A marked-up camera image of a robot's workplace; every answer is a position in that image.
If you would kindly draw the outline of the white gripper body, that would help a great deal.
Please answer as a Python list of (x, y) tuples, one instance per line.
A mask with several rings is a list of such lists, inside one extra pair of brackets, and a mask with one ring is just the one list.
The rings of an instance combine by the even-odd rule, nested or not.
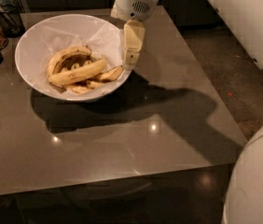
[(115, 0), (111, 16), (122, 21), (146, 21), (153, 14), (159, 0)]

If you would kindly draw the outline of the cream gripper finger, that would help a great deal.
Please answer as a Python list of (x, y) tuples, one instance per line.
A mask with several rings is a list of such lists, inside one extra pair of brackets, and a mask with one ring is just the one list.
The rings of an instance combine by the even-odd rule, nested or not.
[(123, 27), (123, 67), (131, 71), (138, 63), (145, 39), (145, 27), (141, 21), (129, 20)]

